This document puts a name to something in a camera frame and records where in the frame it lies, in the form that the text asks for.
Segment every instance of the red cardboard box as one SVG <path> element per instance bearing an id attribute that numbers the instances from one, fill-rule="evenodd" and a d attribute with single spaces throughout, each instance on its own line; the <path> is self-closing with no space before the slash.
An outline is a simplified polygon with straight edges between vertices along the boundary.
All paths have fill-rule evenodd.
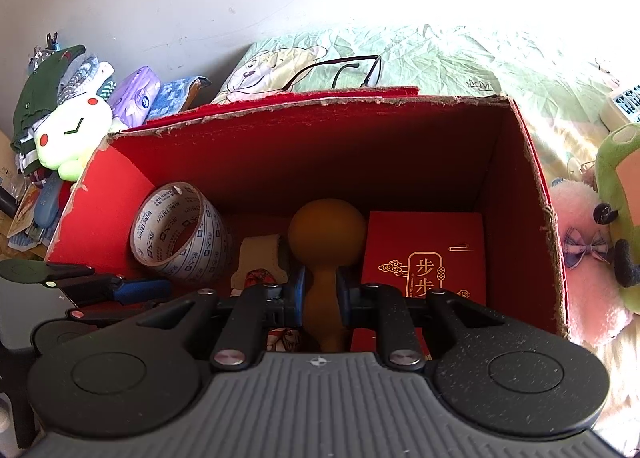
<path id="1" fill-rule="evenodd" d="M 199 188 L 235 240 L 286 232 L 295 211 L 321 197 L 366 215 L 476 212 L 489 307 L 565 334 L 555 216 L 516 105 L 415 93 L 286 94 L 207 105 L 116 134 L 76 184 L 47 258 L 148 276 L 130 252 L 129 229 L 148 194 L 171 181 Z M 210 284 L 220 295 L 234 270 Z"/>
<path id="2" fill-rule="evenodd" d="M 485 304 L 482 216 L 372 211 L 362 267 L 362 283 L 367 282 L 390 284 L 405 297 L 445 288 Z M 428 354 L 422 329 L 416 331 Z M 375 349 L 373 330 L 354 330 L 352 352 Z"/>

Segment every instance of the pink plush toy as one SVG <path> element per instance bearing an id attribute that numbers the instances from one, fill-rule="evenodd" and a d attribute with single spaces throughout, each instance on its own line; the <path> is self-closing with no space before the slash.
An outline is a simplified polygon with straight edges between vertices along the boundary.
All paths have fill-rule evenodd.
<path id="1" fill-rule="evenodd" d="M 609 227 L 598 225 L 593 209 L 600 199 L 582 182 L 556 181 L 549 190 L 558 214 L 568 294 L 569 339 L 592 346 L 609 342 L 631 322 L 607 262 Z"/>

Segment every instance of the cardboard tape core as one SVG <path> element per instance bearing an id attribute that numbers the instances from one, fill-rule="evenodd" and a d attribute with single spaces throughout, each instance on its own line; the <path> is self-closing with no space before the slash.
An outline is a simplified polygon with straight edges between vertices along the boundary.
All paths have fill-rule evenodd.
<path id="1" fill-rule="evenodd" d="M 176 248 L 189 231 L 189 238 Z M 130 246 L 137 262 L 161 276 L 211 283 L 228 264 L 230 235 L 199 190 L 174 182 L 154 191 L 140 207 L 131 226 Z"/>

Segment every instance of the bow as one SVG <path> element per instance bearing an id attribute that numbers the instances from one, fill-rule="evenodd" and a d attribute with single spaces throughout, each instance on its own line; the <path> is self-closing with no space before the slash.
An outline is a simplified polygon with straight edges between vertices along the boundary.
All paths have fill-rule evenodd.
<path id="1" fill-rule="evenodd" d="M 562 241 L 564 264 L 570 270 L 578 266 L 585 254 L 591 254 L 600 261 L 607 261 L 608 251 L 609 245 L 607 245 L 600 232 L 596 232 L 591 244 L 588 245 L 584 242 L 578 229 L 569 227 Z"/>

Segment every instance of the ridged surface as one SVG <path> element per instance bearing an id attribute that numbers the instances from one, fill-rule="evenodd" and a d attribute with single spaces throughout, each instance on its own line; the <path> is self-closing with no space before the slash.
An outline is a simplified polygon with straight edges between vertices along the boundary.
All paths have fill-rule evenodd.
<path id="1" fill-rule="evenodd" d="M 618 455 L 591 433 L 541 443 L 503 440 L 485 434 L 443 408 L 419 375 L 383 368 L 373 354 L 268 353 L 251 370 L 217 376 L 191 411 L 152 434 L 118 441 L 83 441 L 52 433 L 25 456 L 604 458 Z"/>

